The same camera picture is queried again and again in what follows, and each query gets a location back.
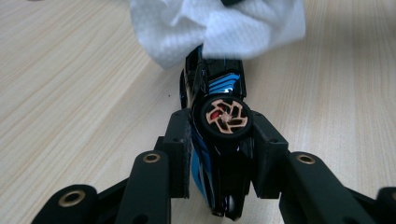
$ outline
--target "wooden surface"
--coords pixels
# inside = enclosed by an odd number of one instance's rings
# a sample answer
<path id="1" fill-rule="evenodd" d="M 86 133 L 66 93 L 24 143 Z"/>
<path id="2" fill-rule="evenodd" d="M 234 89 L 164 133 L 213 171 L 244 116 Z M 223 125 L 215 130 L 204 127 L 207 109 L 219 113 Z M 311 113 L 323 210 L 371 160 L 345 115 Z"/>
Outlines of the wooden surface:
<path id="1" fill-rule="evenodd" d="M 245 62 L 246 102 L 292 151 L 374 197 L 396 186 L 396 3 L 305 1 L 303 41 Z M 0 2 L 0 223 L 29 223 L 57 190 L 127 177 L 179 109 L 182 65 L 137 43 L 126 0 Z M 237 223 L 281 223 L 251 190 Z M 194 185 L 173 223 L 210 215 Z"/>

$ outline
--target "car wheel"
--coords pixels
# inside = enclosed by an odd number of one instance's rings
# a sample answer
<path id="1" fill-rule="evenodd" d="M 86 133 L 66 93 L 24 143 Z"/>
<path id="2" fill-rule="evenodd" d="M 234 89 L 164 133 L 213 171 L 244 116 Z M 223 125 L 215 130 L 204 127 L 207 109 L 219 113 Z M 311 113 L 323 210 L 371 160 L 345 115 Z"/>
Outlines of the car wheel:
<path id="1" fill-rule="evenodd" d="M 201 104 L 199 121 L 204 133 L 217 140 L 240 140 L 250 133 L 250 108 L 229 94 L 210 96 Z"/>

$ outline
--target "car body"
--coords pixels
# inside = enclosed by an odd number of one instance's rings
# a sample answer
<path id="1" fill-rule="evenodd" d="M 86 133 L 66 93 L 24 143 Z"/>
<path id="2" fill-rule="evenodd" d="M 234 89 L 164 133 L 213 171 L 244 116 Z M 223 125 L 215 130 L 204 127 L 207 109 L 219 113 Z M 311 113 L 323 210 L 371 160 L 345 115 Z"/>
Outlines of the car body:
<path id="1" fill-rule="evenodd" d="M 248 194 L 252 115 L 242 61 L 203 59 L 202 47 L 187 58 L 180 101 L 189 108 L 191 174 L 216 216 L 238 219 Z"/>

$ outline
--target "black plastic part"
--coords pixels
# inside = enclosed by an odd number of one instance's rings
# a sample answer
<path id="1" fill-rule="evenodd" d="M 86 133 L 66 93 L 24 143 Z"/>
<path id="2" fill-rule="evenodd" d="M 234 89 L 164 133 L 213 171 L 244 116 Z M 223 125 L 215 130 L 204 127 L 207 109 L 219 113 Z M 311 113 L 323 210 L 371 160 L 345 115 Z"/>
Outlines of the black plastic part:
<path id="1" fill-rule="evenodd" d="M 286 173 L 289 189 L 279 205 L 285 223 L 375 223 L 320 158 L 290 153 Z"/>
<path id="2" fill-rule="evenodd" d="M 98 194 L 98 203 L 95 206 L 95 215 L 97 216 L 95 223 L 110 224 L 116 221 L 127 183 L 128 179 L 124 179 Z"/>
<path id="3" fill-rule="evenodd" d="M 355 198 L 356 201 L 361 205 L 361 207 L 366 211 L 366 213 L 372 217 L 376 223 L 380 223 L 378 218 L 378 210 L 376 207 L 376 202 L 374 199 L 367 197 L 363 194 L 358 193 L 353 189 L 346 188 L 349 193 Z"/>
<path id="4" fill-rule="evenodd" d="M 158 139 L 159 150 L 168 155 L 170 163 L 170 195 L 172 198 L 189 198 L 191 131 L 189 109 L 172 114 L 165 136 Z"/>
<path id="5" fill-rule="evenodd" d="M 184 109 L 187 107 L 187 89 L 186 89 L 186 80 L 184 78 L 184 70 L 181 71 L 180 80 L 179 80 L 179 98 L 181 108 Z"/>
<path id="6" fill-rule="evenodd" d="M 376 196 L 375 205 L 383 223 L 396 223 L 396 188 L 382 188 Z"/>
<path id="7" fill-rule="evenodd" d="M 96 189 L 72 185 L 52 195 L 32 223 L 92 223 L 96 202 Z"/>
<path id="8" fill-rule="evenodd" d="M 244 0 L 221 0 L 222 4 L 224 6 L 226 6 L 226 7 L 235 5 L 235 4 L 240 3 L 242 1 L 244 1 Z"/>
<path id="9" fill-rule="evenodd" d="M 171 222 L 169 160 L 164 152 L 140 154 L 120 203 L 117 224 L 167 224 Z"/>
<path id="10" fill-rule="evenodd" d="M 286 179 L 283 173 L 289 143 L 261 113 L 252 111 L 254 166 L 251 182 L 257 197 L 277 199 Z"/>

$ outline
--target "white tissue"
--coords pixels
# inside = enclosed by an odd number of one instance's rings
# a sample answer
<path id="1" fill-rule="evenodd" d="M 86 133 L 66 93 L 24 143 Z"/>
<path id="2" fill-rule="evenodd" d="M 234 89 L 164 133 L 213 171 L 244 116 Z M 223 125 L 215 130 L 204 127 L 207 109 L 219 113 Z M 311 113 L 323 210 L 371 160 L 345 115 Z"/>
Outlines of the white tissue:
<path id="1" fill-rule="evenodd" d="M 304 37 L 302 0 L 130 0 L 134 33 L 160 66 L 181 63 L 201 44 L 205 58 L 254 58 Z"/>

